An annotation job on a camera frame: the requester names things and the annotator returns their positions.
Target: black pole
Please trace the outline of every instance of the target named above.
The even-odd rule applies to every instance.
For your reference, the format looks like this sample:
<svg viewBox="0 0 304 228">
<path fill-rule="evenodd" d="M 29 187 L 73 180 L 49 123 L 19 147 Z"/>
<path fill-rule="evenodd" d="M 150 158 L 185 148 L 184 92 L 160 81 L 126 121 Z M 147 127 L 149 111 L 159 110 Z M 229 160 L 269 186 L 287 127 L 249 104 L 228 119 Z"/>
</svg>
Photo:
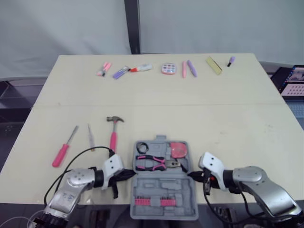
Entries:
<svg viewBox="0 0 304 228">
<path fill-rule="evenodd" d="M 138 55 L 141 53 L 138 0 L 124 0 L 124 8 L 131 53 L 133 55 Z"/>
</svg>

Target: hammer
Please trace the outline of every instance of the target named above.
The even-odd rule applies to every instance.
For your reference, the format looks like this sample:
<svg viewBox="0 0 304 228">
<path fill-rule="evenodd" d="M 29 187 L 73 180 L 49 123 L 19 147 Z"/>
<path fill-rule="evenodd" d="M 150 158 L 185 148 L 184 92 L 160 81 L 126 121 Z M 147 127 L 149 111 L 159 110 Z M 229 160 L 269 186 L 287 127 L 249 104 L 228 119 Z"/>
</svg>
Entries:
<svg viewBox="0 0 304 228">
<path fill-rule="evenodd" d="M 111 134 L 111 140 L 110 140 L 110 149 L 115 152 L 116 149 L 116 140 L 117 140 L 117 134 L 116 134 L 116 124 L 118 121 L 124 122 L 124 120 L 118 116 L 112 116 L 112 117 L 107 117 L 106 120 L 113 121 L 113 132 Z"/>
</svg>

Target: yellow sponge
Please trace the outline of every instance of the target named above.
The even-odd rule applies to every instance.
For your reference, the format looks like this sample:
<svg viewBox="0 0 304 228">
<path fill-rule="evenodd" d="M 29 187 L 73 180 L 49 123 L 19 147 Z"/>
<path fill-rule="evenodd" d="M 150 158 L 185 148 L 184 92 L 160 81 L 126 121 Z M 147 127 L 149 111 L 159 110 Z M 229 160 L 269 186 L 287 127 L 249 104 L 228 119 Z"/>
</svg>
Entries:
<svg viewBox="0 0 304 228">
<path fill-rule="evenodd" d="M 222 73 L 222 69 L 218 66 L 218 64 L 211 57 L 208 57 L 206 59 L 206 62 L 209 64 L 209 66 L 214 70 L 214 72 L 217 75 L 219 75 L 220 73 Z"/>
</svg>

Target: hammer head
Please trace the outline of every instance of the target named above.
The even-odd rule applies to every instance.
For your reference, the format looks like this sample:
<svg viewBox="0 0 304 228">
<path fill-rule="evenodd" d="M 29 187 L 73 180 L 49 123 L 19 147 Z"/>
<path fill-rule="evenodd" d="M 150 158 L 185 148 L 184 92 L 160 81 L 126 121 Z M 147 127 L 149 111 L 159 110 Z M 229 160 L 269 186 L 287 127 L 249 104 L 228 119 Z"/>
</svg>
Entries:
<svg viewBox="0 0 304 228">
<path fill-rule="evenodd" d="M 113 121 L 113 122 L 117 122 L 117 121 L 122 121 L 124 122 L 124 120 L 118 116 L 112 116 L 112 117 L 107 117 L 106 118 L 107 121 Z"/>
</svg>

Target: pink screwdriver handle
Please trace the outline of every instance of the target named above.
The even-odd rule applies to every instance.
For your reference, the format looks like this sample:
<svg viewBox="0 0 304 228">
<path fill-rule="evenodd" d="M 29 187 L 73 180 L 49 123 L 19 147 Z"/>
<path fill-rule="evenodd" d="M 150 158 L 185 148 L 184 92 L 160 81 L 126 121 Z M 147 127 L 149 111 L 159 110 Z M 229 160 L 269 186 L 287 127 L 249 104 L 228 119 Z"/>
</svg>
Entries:
<svg viewBox="0 0 304 228">
<path fill-rule="evenodd" d="M 60 151 L 58 152 L 56 158 L 54 159 L 52 166 L 57 168 L 61 164 L 63 158 L 65 157 L 67 150 L 70 146 L 68 144 L 63 144 Z"/>
<path fill-rule="evenodd" d="M 116 139 L 117 139 L 117 134 L 116 132 L 112 132 L 111 134 L 111 140 L 110 140 L 110 149 L 115 152 L 116 149 Z"/>
</svg>

